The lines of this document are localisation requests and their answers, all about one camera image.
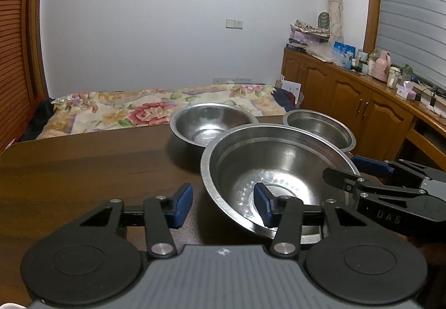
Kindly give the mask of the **large steel bowl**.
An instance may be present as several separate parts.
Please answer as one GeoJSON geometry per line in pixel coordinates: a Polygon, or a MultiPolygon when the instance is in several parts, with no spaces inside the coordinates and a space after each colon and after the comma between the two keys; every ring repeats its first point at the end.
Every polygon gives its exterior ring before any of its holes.
{"type": "Polygon", "coordinates": [[[325,199],[351,203],[349,194],[323,179],[325,168],[358,175],[352,160],[329,141],[285,125],[257,123],[227,130],[205,148],[200,161],[203,185],[216,206],[235,223],[269,239],[254,204],[255,184],[274,196],[292,196],[306,205],[325,199]]]}

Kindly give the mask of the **small steel bowl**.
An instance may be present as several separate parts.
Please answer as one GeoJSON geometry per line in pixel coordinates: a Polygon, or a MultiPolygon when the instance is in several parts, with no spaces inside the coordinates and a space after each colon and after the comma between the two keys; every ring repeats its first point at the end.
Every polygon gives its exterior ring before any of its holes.
{"type": "Polygon", "coordinates": [[[313,110],[291,110],[283,116],[283,123],[316,134],[345,153],[356,147],[356,139],[352,131],[326,114],[313,110]]]}

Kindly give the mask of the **wooden sideboard cabinet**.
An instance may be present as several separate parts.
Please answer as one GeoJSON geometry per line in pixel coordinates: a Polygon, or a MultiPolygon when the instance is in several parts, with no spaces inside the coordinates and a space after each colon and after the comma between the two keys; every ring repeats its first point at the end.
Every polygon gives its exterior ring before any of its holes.
{"type": "Polygon", "coordinates": [[[298,82],[302,108],[332,116],[356,138],[355,155],[375,160],[409,160],[445,168],[445,115],[396,91],[307,54],[284,49],[282,74],[298,82]]]}

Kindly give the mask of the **pink tissue box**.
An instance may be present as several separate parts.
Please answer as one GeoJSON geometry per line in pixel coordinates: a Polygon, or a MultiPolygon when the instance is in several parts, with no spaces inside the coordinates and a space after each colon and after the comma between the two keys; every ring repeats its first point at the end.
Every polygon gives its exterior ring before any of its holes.
{"type": "Polygon", "coordinates": [[[405,85],[397,85],[396,95],[402,100],[415,100],[416,98],[416,92],[405,85]]]}

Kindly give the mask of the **pink thermos jug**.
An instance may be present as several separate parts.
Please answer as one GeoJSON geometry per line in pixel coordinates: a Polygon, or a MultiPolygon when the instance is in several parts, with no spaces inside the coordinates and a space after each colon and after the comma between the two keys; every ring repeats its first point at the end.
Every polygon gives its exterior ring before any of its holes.
{"type": "Polygon", "coordinates": [[[382,50],[380,56],[374,63],[372,77],[380,82],[387,82],[389,69],[391,67],[391,57],[388,51],[382,50]]]}

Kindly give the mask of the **white paper bag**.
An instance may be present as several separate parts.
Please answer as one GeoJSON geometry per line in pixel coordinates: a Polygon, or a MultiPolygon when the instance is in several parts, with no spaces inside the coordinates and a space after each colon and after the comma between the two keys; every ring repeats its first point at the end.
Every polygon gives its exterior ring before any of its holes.
{"type": "Polygon", "coordinates": [[[281,75],[277,81],[277,86],[285,91],[288,91],[294,96],[294,105],[296,107],[300,106],[300,95],[302,85],[298,82],[292,82],[285,79],[284,75],[281,75]]]}

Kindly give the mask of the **blue printed box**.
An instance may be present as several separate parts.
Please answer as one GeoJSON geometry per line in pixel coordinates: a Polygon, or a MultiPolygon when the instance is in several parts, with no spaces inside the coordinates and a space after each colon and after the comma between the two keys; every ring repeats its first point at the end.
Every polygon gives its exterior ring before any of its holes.
{"type": "Polygon", "coordinates": [[[339,67],[350,70],[352,61],[356,56],[356,47],[335,42],[333,46],[333,62],[339,67]]]}

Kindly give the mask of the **floral bed quilt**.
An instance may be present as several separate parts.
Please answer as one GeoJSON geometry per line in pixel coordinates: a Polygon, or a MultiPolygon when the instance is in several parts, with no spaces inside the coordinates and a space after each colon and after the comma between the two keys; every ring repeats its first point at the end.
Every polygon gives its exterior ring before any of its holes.
{"type": "Polygon", "coordinates": [[[90,91],[53,101],[54,115],[39,140],[138,126],[166,125],[177,110],[196,103],[224,103],[253,116],[285,114],[272,85],[231,84],[198,88],[90,91]]]}

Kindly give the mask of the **grey window blind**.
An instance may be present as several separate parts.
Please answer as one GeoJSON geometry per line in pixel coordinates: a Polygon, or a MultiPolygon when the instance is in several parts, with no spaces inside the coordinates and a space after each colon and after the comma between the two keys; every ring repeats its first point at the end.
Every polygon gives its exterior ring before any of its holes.
{"type": "Polygon", "coordinates": [[[380,0],[376,46],[392,63],[445,87],[445,0],[380,0]]]}

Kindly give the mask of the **stack of folded fabrics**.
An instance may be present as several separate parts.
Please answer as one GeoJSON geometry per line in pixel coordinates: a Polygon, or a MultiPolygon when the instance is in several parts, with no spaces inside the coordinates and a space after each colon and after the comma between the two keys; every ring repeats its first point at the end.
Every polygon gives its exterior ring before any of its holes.
{"type": "Polygon", "coordinates": [[[296,20],[290,24],[289,43],[300,46],[309,46],[329,41],[329,30],[314,28],[313,26],[296,20]]]}

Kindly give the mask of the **black cloth on bed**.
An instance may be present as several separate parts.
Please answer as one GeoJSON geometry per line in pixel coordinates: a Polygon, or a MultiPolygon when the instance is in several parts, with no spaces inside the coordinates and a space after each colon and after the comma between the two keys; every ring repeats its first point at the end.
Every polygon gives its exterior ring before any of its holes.
{"type": "Polygon", "coordinates": [[[20,136],[18,142],[35,140],[41,133],[49,119],[54,115],[54,104],[52,98],[41,100],[27,124],[25,132],[20,136]]]}

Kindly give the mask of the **brown louvered wardrobe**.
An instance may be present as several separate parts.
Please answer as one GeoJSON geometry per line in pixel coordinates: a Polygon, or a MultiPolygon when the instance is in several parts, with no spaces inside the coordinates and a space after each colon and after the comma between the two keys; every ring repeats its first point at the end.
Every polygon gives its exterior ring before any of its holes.
{"type": "Polygon", "coordinates": [[[42,61],[40,0],[1,0],[1,149],[26,130],[49,96],[42,61]]]}

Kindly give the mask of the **wall socket strip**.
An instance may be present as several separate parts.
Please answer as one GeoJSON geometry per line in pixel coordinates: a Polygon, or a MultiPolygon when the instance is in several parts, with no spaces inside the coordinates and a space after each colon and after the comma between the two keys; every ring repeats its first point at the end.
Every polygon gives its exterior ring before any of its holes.
{"type": "Polygon", "coordinates": [[[251,78],[222,78],[216,77],[212,80],[213,85],[231,85],[231,84],[251,84],[251,78]]]}

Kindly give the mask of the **white wall switch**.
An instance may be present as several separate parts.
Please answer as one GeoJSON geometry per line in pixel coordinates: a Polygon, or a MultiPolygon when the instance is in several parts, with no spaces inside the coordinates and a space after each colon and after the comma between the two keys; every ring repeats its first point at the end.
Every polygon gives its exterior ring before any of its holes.
{"type": "Polygon", "coordinates": [[[227,19],[225,27],[227,29],[242,30],[243,29],[243,20],[227,19]]]}

